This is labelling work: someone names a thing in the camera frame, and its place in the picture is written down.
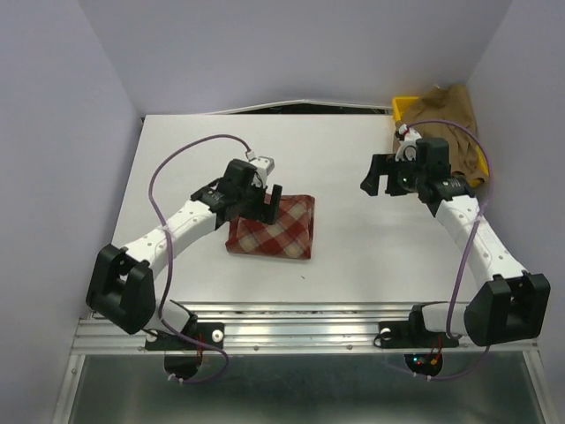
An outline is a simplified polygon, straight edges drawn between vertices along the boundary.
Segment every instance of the yellow bin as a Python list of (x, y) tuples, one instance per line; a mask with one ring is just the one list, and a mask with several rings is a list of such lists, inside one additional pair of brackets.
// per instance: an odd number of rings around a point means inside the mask
[[(392, 99), (392, 118), (395, 121), (400, 121), (403, 117), (404, 112), (409, 108), (411, 104), (416, 101), (418, 97), (416, 95), (405, 95), (400, 97), (393, 97)], [(482, 150), (477, 146), (478, 154), (478, 168), (482, 170), (486, 175), (488, 175), (488, 167), (486, 166), (485, 155), (483, 155)], [(479, 179), (473, 179), (470, 182), (471, 186), (476, 187), (480, 184)]]

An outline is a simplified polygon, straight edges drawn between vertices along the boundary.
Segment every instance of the tabletop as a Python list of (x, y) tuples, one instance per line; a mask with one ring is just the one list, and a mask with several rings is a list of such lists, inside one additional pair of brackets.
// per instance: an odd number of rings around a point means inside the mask
[[(147, 116), (113, 239), (116, 246), (158, 225), (147, 199), (155, 168), (174, 150), (229, 133), (257, 155), (273, 157), (268, 183), (283, 194), (315, 197), (309, 261), (228, 254), (228, 225), (198, 240), (175, 260), (170, 298), (190, 302), (426, 302), (447, 300), (461, 254), (416, 195), (369, 197), (359, 188), (375, 153), (391, 151), (394, 126), (371, 115)], [(184, 152), (160, 174), (155, 198), (166, 216), (220, 177), (233, 140), (212, 140)], [(384, 191), (386, 180), (381, 181)], [(165, 272), (156, 279), (162, 291)], [(459, 299), (476, 293), (465, 272)]]

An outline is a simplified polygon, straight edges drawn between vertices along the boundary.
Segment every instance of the plaid cloth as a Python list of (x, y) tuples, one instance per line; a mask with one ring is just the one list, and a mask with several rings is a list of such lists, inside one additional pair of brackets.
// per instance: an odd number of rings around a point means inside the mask
[(307, 195), (282, 196), (279, 216), (273, 225), (244, 218), (232, 220), (226, 248), (233, 254), (310, 259), (313, 230), (314, 198)]

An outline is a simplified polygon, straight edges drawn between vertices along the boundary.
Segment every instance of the white wall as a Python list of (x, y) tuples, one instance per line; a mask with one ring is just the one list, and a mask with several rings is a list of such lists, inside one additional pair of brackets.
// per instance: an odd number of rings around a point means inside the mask
[(0, 12), (0, 419), (49, 422), (139, 119), (75, 0)]
[(510, 0), (79, 0), (134, 105), (390, 104), (466, 81)]
[(565, 420), (565, 3), (515, 0), (469, 81), (493, 163), (487, 212), (524, 265), (552, 284), (541, 351)]

